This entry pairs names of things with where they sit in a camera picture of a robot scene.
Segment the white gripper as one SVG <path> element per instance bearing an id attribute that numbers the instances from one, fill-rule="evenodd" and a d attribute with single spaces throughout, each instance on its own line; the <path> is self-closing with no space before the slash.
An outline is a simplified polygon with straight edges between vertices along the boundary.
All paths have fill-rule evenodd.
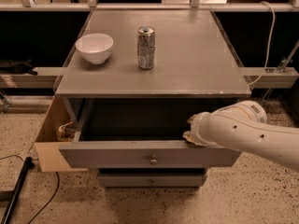
<path id="1" fill-rule="evenodd" d="M 191 131 L 183 133 L 183 138 L 194 145 L 203 147 L 216 147 L 217 144 L 209 137 L 207 132 L 207 123 L 210 113 L 202 112 L 194 114 L 187 119 L 190 124 Z"/>

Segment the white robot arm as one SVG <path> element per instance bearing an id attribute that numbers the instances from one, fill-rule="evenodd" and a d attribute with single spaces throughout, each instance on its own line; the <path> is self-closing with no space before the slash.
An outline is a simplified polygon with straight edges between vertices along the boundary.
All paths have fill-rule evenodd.
<path id="1" fill-rule="evenodd" d="M 299 129 L 268 124 L 264 109 L 256 102 L 195 114 L 188 123 L 190 129 L 183 137 L 197 146 L 247 152 L 299 171 Z"/>

